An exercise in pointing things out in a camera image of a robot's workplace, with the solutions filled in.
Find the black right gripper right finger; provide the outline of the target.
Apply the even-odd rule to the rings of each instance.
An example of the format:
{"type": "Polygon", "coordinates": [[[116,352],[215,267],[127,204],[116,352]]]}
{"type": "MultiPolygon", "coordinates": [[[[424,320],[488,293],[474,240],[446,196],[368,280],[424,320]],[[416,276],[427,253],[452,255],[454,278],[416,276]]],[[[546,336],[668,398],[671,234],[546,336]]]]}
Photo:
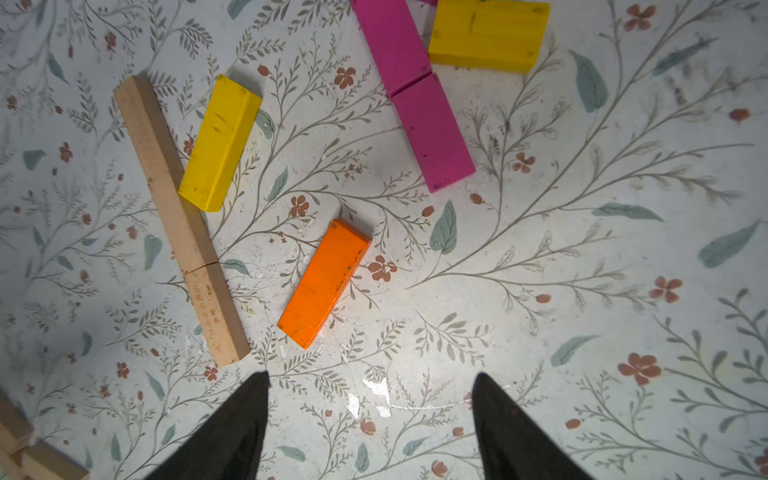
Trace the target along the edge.
{"type": "Polygon", "coordinates": [[[590,479],[488,374],[476,376],[471,399],[486,479],[590,479]]]}

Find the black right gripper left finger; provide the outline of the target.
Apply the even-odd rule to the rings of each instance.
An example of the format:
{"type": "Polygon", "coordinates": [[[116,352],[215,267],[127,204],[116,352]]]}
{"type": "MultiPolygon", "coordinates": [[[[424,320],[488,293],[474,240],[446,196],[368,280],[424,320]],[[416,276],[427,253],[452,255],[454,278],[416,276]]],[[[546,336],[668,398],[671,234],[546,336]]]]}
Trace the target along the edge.
{"type": "Polygon", "coordinates": [[[150,479],[254,479],[269,417],[266,371],[246,379],[150,479]]]}

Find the orange building block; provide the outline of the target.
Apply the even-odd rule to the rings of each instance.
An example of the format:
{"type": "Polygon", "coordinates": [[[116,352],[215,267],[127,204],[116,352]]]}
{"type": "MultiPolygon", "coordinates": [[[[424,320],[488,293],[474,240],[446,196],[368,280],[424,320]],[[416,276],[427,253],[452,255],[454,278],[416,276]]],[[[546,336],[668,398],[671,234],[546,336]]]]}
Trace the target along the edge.
{"type": "Polygon", "coordinates": [[[371,239],[345,220],[333,220],[277,327],[307,350],[341,298],[371,239]]]}

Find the yellow building block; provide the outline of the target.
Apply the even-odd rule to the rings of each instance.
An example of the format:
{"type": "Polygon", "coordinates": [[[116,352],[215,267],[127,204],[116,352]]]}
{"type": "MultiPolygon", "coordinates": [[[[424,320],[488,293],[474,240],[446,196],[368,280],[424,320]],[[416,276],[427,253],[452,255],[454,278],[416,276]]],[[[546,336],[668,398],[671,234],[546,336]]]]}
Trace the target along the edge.
{"type": "Polygon", "coordinates": [[[527,74],[538,61],[548,3],[441,0],[428,55],[434,64],[527,74]]]}
{"type": "Polygon", "coordinates": [[[220,75],[178,193],[203,212],[222,209],[262,99],[220,75]]]}

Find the magenta building block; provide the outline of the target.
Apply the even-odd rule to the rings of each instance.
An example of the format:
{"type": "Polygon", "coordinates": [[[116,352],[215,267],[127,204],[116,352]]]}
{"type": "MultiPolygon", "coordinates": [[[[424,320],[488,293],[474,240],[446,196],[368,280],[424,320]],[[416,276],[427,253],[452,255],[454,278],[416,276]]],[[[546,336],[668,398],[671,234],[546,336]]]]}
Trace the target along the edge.
{"type": "Polygon", "coordinates": [[[475,164],[435,73],[397,93],[393,102],[430,193],[475,173],[475,164]]]}
{"type": "Polygon", "coordinates": [[[432,73],[419,32],[404,0],[352,0],[351,7],[387,96],[432,73]]]}

